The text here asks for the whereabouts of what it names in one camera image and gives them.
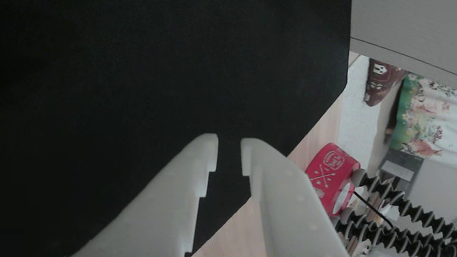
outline wooden floor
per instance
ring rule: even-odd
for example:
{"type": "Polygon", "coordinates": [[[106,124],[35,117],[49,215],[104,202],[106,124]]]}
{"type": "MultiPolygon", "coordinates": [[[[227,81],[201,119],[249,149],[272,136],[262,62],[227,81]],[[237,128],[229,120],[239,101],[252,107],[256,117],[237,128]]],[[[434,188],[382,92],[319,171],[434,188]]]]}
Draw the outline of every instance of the wooden floor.
{"type": "MultiPolygon", "coordinates": [[[[290,153],[298,167],[304,169],[322,147],[338,141],[341,103],[339,97],[290,153]]],[[[266,257],[259,204],[249,198],[193,256],[266,257]]]]}

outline printed logo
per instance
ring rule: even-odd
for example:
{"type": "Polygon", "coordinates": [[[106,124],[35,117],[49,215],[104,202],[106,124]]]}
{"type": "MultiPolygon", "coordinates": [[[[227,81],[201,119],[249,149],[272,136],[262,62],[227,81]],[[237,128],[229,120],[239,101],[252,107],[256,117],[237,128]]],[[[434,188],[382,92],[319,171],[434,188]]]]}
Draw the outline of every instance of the printed logo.
{"type": "Polygon", "coordinates": [[[343,166],[344,157],[337,154],[335,151],[328,152],[324,160],[322,161],[327,167],[330,167],[332,170],[338,170],[343,166]]]}

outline red tape roll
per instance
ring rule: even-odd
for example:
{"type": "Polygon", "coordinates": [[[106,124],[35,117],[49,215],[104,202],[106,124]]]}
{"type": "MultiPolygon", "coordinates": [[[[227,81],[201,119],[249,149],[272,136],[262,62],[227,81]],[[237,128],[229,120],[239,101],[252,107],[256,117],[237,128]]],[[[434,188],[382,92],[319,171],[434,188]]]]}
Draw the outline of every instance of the red tape roll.
{"type": "Polygon", "coordinates": [[[359,162],[330,143],[317,153],[306,169],[305,173],[330,217],[347,206],[354,192],[351,175],[359,168],[359,162]]]}

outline black segmented cable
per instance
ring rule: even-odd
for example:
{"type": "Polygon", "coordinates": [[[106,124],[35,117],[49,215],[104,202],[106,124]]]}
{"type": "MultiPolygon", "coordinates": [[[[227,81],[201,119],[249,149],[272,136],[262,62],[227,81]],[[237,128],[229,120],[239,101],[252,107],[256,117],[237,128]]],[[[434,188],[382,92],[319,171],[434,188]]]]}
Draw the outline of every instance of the black segmented cable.
{"type": "MultiPolygon", "coordinates": [[[[360,226],[362,224],[368,224],[369,221],[367,220],[367,216],[363,215],[356,215],[354,209],[346,208],[340,214],[340,220],[343,224],[346,224],[349,221],[353,221],[355,226],[360,226]]],[[[423,246],[430,245],[433,249],[438,249],[439,247],[446,247],[444,239],[439,238],[435,239],[432,234],[428,234],[426,236],[422,235],[420,232],[411,233],[408,229],[401,230],[399,227],[392,227],[388,229],[387,227],[383,227],[384,233],[388,234],[389,232],[397,233],[399,239],[403,239],[407,237],[409,241],[412,243],[414,241],[420,241],[423,246]]]]}
{"type": "Polygon", "coordinates": [[[356,187],[366,186],[368,191],[378,192],[381,199],[390,199],[390,204],[399,207],[400,216],[411,217],[412,222],[421,221],[424,228],[431,226],[433,234],[443,233],[443,238],[451,237],[451,243],[457,242],[457,230],[455,225],[449,223],[446,225],[444,218],[435,218],[434,213],[425,213],[422,206],[412,207],[411,201],[403,198],[403,191],[396,191],[389,182],[381,183],[378,176],[369,178],[367,171],[359,169],[352,173],[352,183],[356,187]]]}
{"type": "Polygon", "coordinates": [[[454,245],[438,245],[435,248],[431,244],[424,246],[420,240],[411,241],[407,233],[399,235],[396,229],[378,227],[374,221],[367,224],[365,215],[357,216],[346,212],[332,219],[335,230],[343,233],[346,239],[353,236],[359,241],[370,239],[373,245],[383,244],[387,249],[394,247],[397,253],[407,252],[410,257],[457,257],[454,245]]]}

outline white label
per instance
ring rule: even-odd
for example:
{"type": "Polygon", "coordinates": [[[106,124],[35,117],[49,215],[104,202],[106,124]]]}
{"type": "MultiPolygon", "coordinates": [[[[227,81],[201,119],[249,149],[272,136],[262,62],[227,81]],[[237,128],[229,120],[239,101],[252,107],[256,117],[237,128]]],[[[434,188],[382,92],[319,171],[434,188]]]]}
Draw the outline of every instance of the white label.
{"type": "Polygon", "coordinates": [[[341,191],[340,195],[336,199],[336,203],[333,206],[333,214],[335,214],[343,205],[344,200],[346,199],[347,193],[349,193],[349,188],[351,187],[351,183],[347,183],[343,190],[341,191]]]}
{"type": "Polygon", "coordinates": [[[397,165],[391,161],[384,162],[381,169],[407,181],[411,181],[414,175],[414,171],[408,170],[407,168],[397,165]]]}

